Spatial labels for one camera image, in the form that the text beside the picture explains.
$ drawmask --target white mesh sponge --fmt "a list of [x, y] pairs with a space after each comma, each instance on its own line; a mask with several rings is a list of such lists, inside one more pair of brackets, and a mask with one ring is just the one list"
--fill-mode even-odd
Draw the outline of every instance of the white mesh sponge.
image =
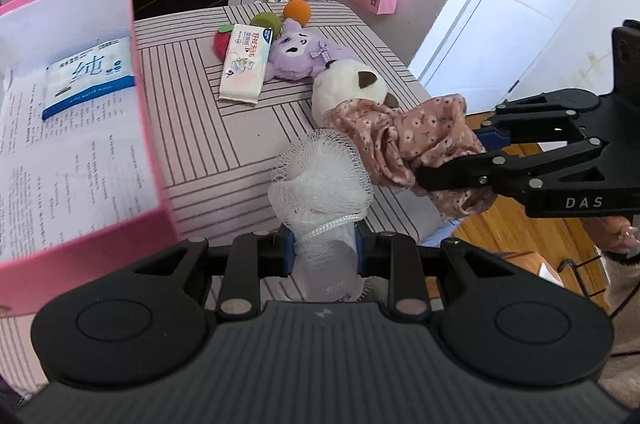
[[353, 223], [366, 216], [373, 188], [351, 139], [335, 130], [313, 131], [280, 156], [273, 181], [269, 200], [296, 237], [308, 300], [359, 295]]

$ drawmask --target hand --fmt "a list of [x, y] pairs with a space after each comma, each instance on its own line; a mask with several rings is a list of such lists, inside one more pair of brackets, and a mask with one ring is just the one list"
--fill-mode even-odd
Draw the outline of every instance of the hand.
[[636, 236], [640, 229], [632, 227], [624, 216], [581, 218], [582, 226], [596, 247], [626, 254], [629, 248], [640, 245]]

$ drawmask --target chinese character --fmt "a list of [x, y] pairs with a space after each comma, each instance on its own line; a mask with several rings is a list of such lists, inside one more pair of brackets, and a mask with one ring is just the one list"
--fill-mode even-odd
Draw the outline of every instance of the chinese character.
[[80, 61], [78, 68], [76, 68], [76, 70], [74, 70], [73, 72], [73, 76], [77, 78], [79, 77], [79, 74], [82, 74], [82, 73], [89, 74], [91, 76], [100, 74], [102, 72], [103, 59], [104, 59], [104, 56], [100, 56], [99, 58], [94, 56], [94, 58], [87, 64], [84, 64], [84, 62]]

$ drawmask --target wet wipes pack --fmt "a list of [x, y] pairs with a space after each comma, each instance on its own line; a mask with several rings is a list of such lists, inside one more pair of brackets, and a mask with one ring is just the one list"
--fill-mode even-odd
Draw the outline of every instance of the wet wipes pack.
[[220, 99], [257, 104], [267, 69], [272, 31], [236, 24], [226, 50]]
[[42, 120], [134, 85], [130, 39], [100, 43], [47, 67]]

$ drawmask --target green ball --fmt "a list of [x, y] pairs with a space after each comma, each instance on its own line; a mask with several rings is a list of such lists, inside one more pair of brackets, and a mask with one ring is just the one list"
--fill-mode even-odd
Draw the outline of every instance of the green ball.
[[249, 25], [271, 29], [273, 31], [274, 38], [277, 38], [280, 35], [280, 30], [282, 30], [282, 21], [273, 12], [261, 12], [256, 14]]

